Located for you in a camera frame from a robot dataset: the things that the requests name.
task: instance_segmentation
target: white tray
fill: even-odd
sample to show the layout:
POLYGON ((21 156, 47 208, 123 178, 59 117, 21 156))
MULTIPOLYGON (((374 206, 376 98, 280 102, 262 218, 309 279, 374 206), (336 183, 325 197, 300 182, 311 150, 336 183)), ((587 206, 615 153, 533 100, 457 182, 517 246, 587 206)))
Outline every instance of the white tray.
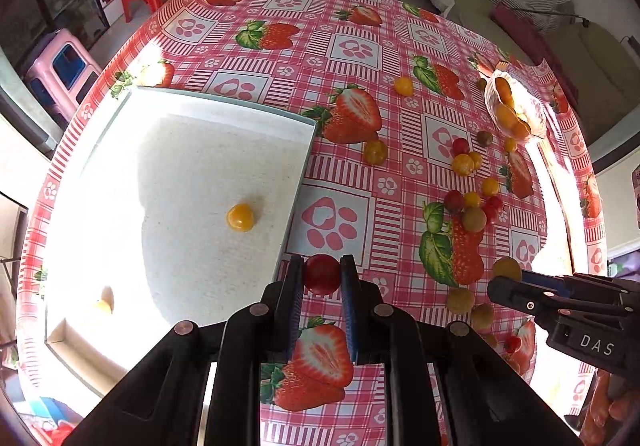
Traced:
POLYGON ((61 325, 71 326, 84 348, 128 370, 177 321, 216 323, 260 299, 280 263, 315 122, 146 87, 96 119, 102 106, 49 226, 46 332, 49 343, 63 341, 61 325), (226 212, 246 201, 256 225, 234 232, 226 212), (114 311, 96 315, 105 286, 114 311))

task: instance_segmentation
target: sofa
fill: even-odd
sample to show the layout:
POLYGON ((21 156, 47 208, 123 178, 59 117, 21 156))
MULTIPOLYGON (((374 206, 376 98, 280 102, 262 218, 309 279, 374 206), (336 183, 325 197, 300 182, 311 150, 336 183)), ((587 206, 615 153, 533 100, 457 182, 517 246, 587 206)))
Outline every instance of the sofa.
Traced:
POLYGON ((497 16, 500 7, 488 0, 454 0, 447 19, 523 63, 538 65, 545 57, 574 104, 588 146, 625 116, 638 114, 640 69, 610 32, 595 22, 577 22, 540 34, 513 13, 508 22, 497 16))

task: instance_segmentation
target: tablecloth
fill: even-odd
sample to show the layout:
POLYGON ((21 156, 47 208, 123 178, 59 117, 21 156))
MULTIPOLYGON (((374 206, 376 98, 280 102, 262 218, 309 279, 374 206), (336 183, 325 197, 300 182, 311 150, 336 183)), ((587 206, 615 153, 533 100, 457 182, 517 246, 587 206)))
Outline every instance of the tablecloth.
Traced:
MULTIPOLYGON (((444 305, 449 287, 430 278, 418 256, 426 230, 422 206, 441 201, 452 188, 479 190, 489 176, 502 179, 505 209, 495 226, 484 230, 478 247, 486 270, 498 257, 513 256, 527 269, 553 269, 539 271, 546 274, 604 273, 604 225, 589 155, 574 113, 554 93, 557 81, 546 64, 521 65, 480 35, 396 0, 169 0, 124 44, 78 108, 31 214, 18 282, 17 335, 20 362, 34 386, 40 382, 43 346, 37 330, 44 317, 42 257, 66 163, 103 98, 117 98, 128 85, 141 83, 151 65, 168 71, 170 82, 164 86, 293 112, 328 108, 336 89, 349 84, 374 98, 382 118, 378 137, 388 145, 388 159, 368 166, 362 143, 315 140, 281 274, 291 253, 353 254, 362 278, 375 282, 386 302, 417 320, 447 324, 454 319, 444 305), (511 168, 504 137, 475 84, 479 75, 471 60, 483 57, 508 60, 507 70, 545 107, 547 139, 520 148, 532 174, 533 194, 524 199, 508 191, 511 168), (415 71, 420 65, 429 66, 435 83, 420 80, 415 71), (411 97, 395 92, 398 76, 413 77, 411 97), (494 134, 487 149, 475 143, 479 130, 494 134), (482 154, 482 168, 471 176, 450 170, 454 137, 467 138, 482 154), (560 216, 551 228, 551 206, 560 205, 558 198, 564 224, 560 216), (564 227, 563 242, 547 240, 556 226, 564 227), (563 249, 571 251, 569 258, 561 256, 563 249)), ((476 303, 488 301, 487 281, 486 274, 470 286, 476 303)), ((316 315, 343 325, 339 291, 324 298, 305 293, 302 323, 316 315)), ((496 308, 492 333, 503 340, 523 321, 523 314, 496 308)), ((382 444, 383 391, 382 368, 365 366, 355 369, 343 402, 299 413, 263 405, 262 440, 382 444)), ((574 406, 579 404, 577 397, 574 406)))

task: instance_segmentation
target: screw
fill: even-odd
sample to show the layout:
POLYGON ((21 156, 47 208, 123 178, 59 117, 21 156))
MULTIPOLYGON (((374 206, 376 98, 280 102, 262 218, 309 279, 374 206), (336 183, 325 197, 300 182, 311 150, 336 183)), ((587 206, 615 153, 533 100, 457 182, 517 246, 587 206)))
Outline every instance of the screw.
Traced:
POLYGON ((388 303, 379 303, 373 308, 373 312, 375 312, 378 316, 386 318, 394 313, 394 308, 391 307, 391 305, 389 305, 388 303))
POLYGON ((178 336, 186 336, 192 330, 193 330, 193 323, 191 323, 189 320, 178 321, 178 323, 175 324, 175 327, 174 327, 174 332, 178 334, 178 336))
POLYGON ((449 332, 454 336, 466 336, 469 334, 469 325, 464 323, 463 321, 454 321, 451 325, 449 325, 449 332))
POLYGON ((269 312, 269 306, 263 303, 254 303, 249 307, 249 312, 254 316, 264 316, 269 312))

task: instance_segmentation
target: pink plastic stool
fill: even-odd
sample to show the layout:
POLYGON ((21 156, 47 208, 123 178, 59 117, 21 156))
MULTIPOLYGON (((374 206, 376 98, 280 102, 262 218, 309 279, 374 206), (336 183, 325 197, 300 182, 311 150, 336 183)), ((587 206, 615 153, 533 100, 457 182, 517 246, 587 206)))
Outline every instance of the pink plastic stool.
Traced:
POLYGON ((25 83, 54 120, 56 114, 68 123, 101 68, 67 29, 43 39, 31 53, 31 60, 25 83))

